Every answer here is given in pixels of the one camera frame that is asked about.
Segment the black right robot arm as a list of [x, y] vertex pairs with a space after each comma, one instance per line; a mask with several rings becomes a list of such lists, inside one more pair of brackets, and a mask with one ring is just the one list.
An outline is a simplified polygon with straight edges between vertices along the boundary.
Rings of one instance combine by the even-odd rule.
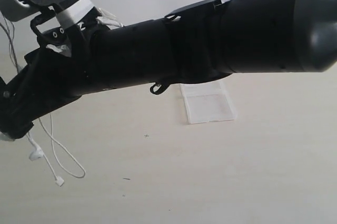
[[1, 13], [31, 17], [39, 44], [1, 82], [1, 132], [12, 139], [86, 94], [149, 83], [159, 95], [172, 84], [336, 62], [336, 0], [204, 0], [117, 29], [90, 0], [1, 0]]

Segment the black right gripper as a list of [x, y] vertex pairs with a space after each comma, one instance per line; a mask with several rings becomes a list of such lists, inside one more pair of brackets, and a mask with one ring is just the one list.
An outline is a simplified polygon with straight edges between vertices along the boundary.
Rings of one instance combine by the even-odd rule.
[[31, 26], [39, 48], [25, 55], [26, 66], [8, 82], [1, 80], [1, 133], [24, 137], [33, 121], [96, 91], [96, 26]]

